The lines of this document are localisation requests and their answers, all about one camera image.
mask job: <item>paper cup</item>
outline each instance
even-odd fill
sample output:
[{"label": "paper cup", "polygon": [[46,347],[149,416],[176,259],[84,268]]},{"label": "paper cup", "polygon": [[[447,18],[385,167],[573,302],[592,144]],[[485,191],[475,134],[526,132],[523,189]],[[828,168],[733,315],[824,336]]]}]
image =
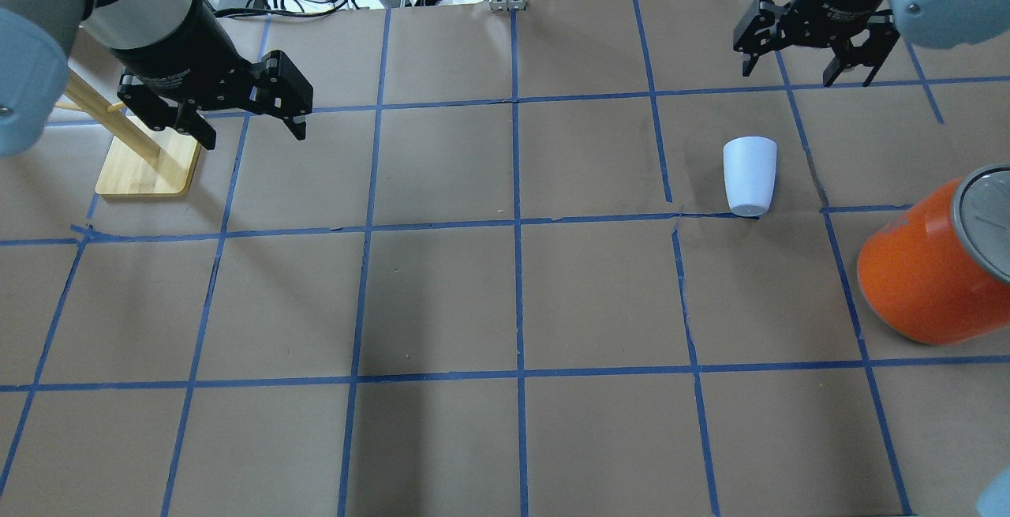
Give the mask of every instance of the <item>paper cup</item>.
[{"label": "paper cup", "polygon": [[779,146],[762,135],[744,135],[722,146],[729,211],[740,217],[759,217],[772,207]]}]

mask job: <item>orange container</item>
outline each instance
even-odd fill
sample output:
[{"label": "orange container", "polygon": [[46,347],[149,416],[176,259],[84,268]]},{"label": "orange container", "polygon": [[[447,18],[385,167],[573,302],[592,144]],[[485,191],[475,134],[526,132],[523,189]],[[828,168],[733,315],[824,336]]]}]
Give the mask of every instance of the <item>orange container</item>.
[{"label": "orange container", "polygon": [[946,183],[878,230],[857,276],[874,312],[915,341],[1010,326],[1010,165]]}]

